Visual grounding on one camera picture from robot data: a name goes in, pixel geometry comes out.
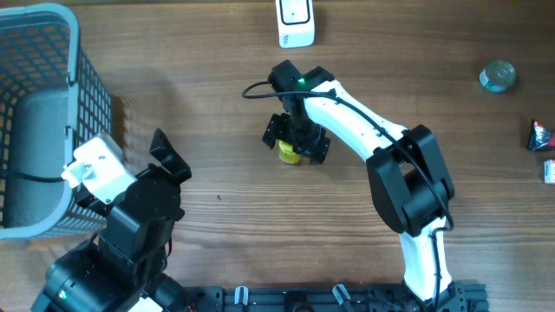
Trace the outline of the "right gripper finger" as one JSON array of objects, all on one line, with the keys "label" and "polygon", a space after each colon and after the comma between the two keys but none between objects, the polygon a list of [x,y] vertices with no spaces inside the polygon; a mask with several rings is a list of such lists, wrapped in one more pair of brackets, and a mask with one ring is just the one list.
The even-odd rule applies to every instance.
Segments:
[{"label": "right gripper finger", "polygon": [[289,115],[286,113],[273,114],[267,128],[265,129],[262,141],[273,149],[278,140],[286,140],[289,133]]},{"label": "right gripper finger", "polygon": [[316,143],[308,150],[311,164],[322,164],[330,147],[330,138],[321,134]]}]

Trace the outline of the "yellow mentos gum bottle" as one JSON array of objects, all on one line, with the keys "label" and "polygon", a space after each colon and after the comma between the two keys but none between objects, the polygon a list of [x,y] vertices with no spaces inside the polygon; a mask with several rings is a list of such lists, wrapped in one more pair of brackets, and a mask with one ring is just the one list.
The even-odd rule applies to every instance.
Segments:
[{"label": "yellow mentos gum bottle", "polygon": [[286,143],[283,140],[278,142],[278,157],[286,164],[298,164],[302,156],[294,152],[293,145]]}]

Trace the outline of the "round tin can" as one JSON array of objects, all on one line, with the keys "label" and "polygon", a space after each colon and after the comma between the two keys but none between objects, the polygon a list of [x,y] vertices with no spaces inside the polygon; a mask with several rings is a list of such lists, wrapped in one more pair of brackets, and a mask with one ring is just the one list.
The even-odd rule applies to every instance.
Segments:
[{"label": "round tin can", "polygon": [[510,89],[517,80],[515,67],[504,60],[489,63],[480,72],[479,81],[482,87],[492,93],[503,93]]}]

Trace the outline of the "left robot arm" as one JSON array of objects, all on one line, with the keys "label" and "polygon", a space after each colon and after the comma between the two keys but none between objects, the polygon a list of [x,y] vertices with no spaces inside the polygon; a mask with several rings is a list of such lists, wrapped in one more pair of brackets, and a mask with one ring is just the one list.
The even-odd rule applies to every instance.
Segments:
[{"label": "left robot arm", "polygon": [[100,213],[106,226],[49,267],[32,310],[129,311],[144,309],[148,300],[163,311],[197,310],[164,272],[173,227],[185,215],[180,186],[192,171],[161,129],[149,152],[158,162],[132,174],[106,133],[75,149],[61,176],[70,187],[87,189],[79,206]]}]

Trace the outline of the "black red snack packet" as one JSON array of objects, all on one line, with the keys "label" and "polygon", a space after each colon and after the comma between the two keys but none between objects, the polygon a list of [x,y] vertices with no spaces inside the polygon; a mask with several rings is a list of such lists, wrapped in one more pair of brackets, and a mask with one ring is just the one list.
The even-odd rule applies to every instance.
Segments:
[{"label": "black red snack packet", "polygon": [[546,129],[535,119],[532,119],[527,150],[531,152],[547,152],[554,149],[554,132]]}]

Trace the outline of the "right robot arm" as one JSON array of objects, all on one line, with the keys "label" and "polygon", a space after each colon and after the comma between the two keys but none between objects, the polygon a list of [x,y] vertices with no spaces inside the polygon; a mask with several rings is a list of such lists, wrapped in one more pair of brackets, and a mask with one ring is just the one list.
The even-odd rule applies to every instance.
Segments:
[{"label": "right robot arm", "polygon": [[278,146],[282,161],[292,164],[302,157],[322,163],[327,132],[355,151],[365,162],[375,210],[399,235],[406,287],[427,308],[439,308],[452,284],[443,236],[454,228],[448,209],[454,184],[434,134],[384,119],[321,67],[303,74],[285,60],[266,84],[284,111],[271,117],[263,142]]}]

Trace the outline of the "red white snack packet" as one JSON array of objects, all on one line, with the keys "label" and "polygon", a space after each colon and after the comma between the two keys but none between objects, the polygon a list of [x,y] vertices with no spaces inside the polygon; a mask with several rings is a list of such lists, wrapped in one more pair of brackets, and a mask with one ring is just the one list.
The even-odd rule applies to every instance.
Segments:
[{"label": "red white snack packet", "polygon": [[546,184],[555,184],[555,160],[548,159],[544,162],[544,182]]}]

